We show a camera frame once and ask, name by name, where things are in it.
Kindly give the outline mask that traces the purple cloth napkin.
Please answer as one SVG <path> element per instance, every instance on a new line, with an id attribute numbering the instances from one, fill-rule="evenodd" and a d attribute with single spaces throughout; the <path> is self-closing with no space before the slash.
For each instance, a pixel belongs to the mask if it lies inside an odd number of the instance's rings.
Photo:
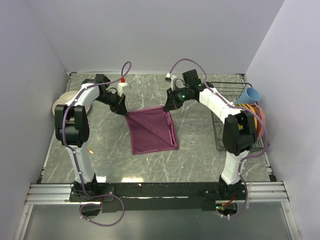
<path id="1" fill-rule="evenodd" d="M 134 155 L 179 149 L 179 141 L 170 112 L 163 106 L 131 111 L 125 117 Z"/>

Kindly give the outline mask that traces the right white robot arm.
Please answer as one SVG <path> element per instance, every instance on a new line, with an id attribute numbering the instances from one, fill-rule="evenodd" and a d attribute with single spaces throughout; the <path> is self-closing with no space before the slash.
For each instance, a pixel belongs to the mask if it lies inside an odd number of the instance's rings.
<path id="1" fill-rule="evenodd" d="M 177 87 L 178 78 L 171 73 L 166 74 L 165 80 L 170 82 L 170 88 L 166 91 L 167 100 L 163 110 L 178 110 L 184 102 L 195 100 L 222 122 L 226 158 L 217 194 L 228 200 L 242 188 L 242 166 L 257 140 L 255 117 L 249 110 L 241 109 L 223 97 L 212 83 L 201 81 L 195 69 L 184 72 L 182 77 L 183 87 Z"/>

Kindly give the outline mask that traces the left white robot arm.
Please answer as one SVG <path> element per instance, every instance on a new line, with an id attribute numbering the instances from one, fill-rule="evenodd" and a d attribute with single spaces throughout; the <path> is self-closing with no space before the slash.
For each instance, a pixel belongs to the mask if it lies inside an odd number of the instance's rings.
<path id="1" fill-rule="evenodd" d="M 94 79 L 84 80 L 71 100 L 54 108 L 55 137 L 67 150 L 75 173 L 72 192 L 88 201 L 97 199 L 99 188 L 87 149 L 90 136 L 87 110 L 98 101 L 109 106 L 115 114 L 128 114 L 124 94 L 128 83 L 121 78 L 114 92 L 108 89 L 112 83 L 104 74 L 97 74 Z"/>

